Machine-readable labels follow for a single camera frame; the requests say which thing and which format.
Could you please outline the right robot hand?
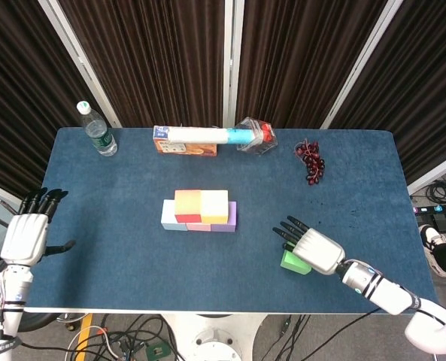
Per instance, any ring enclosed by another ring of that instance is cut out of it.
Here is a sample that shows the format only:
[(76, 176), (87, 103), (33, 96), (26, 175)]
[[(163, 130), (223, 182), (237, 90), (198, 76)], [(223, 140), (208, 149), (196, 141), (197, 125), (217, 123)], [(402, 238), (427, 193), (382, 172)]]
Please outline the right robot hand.
[(283, 248), (322, 275), (334, 275), (345, 258), (335, 241), (295, 217), (288, 216), (272, 231), (284, 241)]

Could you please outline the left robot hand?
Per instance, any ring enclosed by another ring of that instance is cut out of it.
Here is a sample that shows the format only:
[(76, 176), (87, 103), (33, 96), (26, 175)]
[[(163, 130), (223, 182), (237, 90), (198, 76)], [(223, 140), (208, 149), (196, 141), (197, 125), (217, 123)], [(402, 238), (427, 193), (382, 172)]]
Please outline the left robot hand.
[(49, 225), (67, 195), (66, 190), (46, 187), (27, 193), (8, 224), (0, 253), (6, 264), (32, 267), (44, 256), (64, 253), (75, 246), (74, 240), (59, 246), (47, 245)]

